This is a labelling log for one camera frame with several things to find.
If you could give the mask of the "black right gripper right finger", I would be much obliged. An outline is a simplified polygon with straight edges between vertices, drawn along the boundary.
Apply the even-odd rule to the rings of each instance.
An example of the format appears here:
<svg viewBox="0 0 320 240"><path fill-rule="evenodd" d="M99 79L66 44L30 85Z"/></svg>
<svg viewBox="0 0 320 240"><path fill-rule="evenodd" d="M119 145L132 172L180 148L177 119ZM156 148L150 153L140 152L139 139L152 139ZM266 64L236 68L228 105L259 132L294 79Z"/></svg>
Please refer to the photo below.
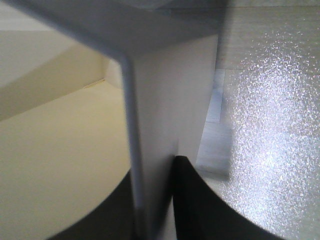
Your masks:
<svg viewBox="0 0 320 240"><path fill-rule="evenodd" d="M227 205L185 156L172 165L172 193L179 240L277 240Z"/></svg>

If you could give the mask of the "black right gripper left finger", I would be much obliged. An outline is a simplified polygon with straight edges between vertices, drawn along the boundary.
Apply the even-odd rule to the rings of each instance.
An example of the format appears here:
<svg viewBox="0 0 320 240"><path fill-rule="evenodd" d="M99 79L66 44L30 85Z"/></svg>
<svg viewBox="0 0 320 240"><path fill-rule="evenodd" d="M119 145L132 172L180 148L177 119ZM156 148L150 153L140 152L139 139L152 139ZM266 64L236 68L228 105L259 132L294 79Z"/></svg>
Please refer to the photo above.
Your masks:
<svg viewBox="0 0 320 240"><path fill-rule="evenodd" d="M131 172L92 212L51 240L135 240Z"/></svg>

